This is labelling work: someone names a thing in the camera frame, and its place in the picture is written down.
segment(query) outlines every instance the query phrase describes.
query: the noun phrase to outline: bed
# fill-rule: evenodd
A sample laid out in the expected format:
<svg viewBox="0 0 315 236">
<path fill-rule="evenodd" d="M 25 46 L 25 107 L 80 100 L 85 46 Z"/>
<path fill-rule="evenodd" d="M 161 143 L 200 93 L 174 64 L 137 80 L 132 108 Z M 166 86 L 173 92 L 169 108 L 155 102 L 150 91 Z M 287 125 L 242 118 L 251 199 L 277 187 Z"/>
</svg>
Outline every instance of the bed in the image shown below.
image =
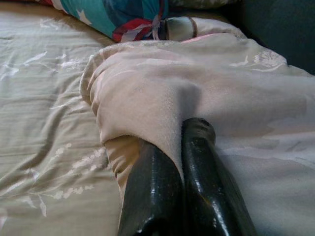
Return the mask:
<svg viewBox="0 0 315 236">
<path fill-rule="evenodd" d="M 0 2 L 0 235 L 117 235 L 134 138 L 180 169 L 194 116 L 214 126 L 258 235 L 315 232 L 314 76 L 191 16 L 197 38 L 113 45 L 53 8 Z"/>
</svg>

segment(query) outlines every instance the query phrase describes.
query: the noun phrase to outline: bedsheet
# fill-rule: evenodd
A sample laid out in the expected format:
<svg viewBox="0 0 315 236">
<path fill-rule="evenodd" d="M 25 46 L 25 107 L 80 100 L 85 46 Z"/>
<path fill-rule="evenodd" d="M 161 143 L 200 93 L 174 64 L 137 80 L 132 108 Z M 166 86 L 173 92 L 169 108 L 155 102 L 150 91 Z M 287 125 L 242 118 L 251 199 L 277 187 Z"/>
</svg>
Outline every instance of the bedsheet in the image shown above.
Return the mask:
<svg viewBox="0 0 315 236">
<path fill-rule="evenodd" d="M 113 41 L 50 7 L 0 2 L 0 235 L 114 236 L 119 193 L 79 81 Z"/>
<path fill-rule="evenodd" d="M 258 235 L 313 235 L 315 76 L 233 26 L 211 24 L 215 32 L 182 43 L 118 44 L 90 59 L 81 94 L 96 116 L 121 196 L 139 139 L 160 148 L 182 174 L 182 122 L 204 118 Z"/>
</svg>

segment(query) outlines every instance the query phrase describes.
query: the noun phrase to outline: white star print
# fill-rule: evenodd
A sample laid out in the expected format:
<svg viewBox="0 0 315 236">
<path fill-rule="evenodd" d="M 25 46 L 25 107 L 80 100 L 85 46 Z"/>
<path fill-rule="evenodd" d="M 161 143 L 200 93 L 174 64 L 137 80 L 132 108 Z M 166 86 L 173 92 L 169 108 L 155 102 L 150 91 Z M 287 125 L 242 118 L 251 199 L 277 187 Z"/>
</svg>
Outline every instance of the white star print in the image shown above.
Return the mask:
<svg viewBox="0 0 315 236">
<path fill-rule="evenodd" d="M 84 22 L 85 24 L 87 24 L 87 25 L 89 25 L 89 26 L 92 24 L 92 23 L 87 19 L 87 17 L 85 16 L 84 10 L 82 10 L 81 12 L 77 10 L 77 12 L 78 12 L 78 14 L 79 14 L 79 19 L 80 19 L 80 21 Z"/>
</svg>

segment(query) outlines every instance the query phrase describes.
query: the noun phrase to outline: white blanket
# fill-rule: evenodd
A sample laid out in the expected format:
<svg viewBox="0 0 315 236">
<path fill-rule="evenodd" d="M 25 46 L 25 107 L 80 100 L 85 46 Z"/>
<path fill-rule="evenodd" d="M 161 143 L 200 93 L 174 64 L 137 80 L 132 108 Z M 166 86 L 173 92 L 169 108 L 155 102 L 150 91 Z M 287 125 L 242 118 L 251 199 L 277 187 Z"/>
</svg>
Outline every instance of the white blanket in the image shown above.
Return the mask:
<svg viewBox="0 0 315 236">
<path fill-rule="evenodd" d="M 261 235 L 315 232 L 315 77 L 233 31 L 118 44 L 90 58 L 91 104 L 121 193 L 138 138 L 181 171 L 181 125 L 205 118 Z"/>
</svg>

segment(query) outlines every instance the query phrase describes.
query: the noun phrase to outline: pillowcase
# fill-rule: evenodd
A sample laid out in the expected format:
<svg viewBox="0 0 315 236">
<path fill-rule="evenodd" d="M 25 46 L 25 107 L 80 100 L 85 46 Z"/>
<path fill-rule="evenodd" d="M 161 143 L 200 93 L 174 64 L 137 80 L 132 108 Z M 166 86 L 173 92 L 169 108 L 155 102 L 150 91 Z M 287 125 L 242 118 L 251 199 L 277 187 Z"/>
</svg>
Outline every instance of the pillowcase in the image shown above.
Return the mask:
<svg viewBox="0 0 315 236">
<path fill-rule="evenodd" d="M 194 9 L 210 9 L 235 3 L 240 0 L 169 0 L 170 7 L 185 7 Z"/>
<path fill-rule="evenodd" d="M 116 42 L 159 39 L 168 0 L 35 0 L 52 5 Z"/>
</svg>

